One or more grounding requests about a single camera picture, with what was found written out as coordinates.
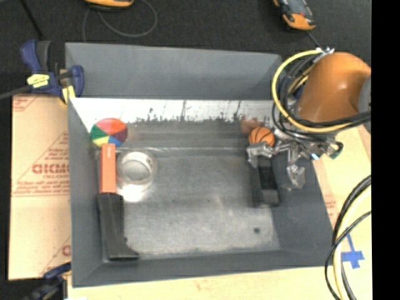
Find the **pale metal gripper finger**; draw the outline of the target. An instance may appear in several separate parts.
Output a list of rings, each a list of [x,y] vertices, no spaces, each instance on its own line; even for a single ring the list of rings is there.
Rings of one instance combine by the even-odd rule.
[[[259,156],[271,158],[273,155],[275,155],[275,149],[267,144],[250,144],[246,148],[246,152],[247,161],[253,168],[258,167]]]
[[[306,183],[306,172],[304,166],[291,164],[287,168],[289,184],[286,186],[288,190],[302,189]]]

